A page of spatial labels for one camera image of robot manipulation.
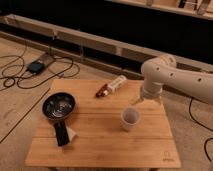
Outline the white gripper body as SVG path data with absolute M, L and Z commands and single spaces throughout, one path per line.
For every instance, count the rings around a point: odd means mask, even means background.
M 144 101 L 149 101 L 149 98 L 145 98 L 141 95 L 135 95 L 133 98 L 132 98 L 132 104 L 133 105 L 136 105 L 136 104 L 139 104 L 139 103 L 143 103 Z M 158 105 L 161 104 L 161 98 L 158 97 L 158 98 L 154 98 L 153 99 L 153 102 L 157 103 Z

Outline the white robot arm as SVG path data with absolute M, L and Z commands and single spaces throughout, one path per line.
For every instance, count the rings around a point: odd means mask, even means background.
M 213 74 L 178 69 L 173 55 L 165 54 L 145 61 L 141 74 L 144 81 L 139 94 L 131 99 L 132 105 L 145 99 L 159 101 L 164 85 L 213 105 Z

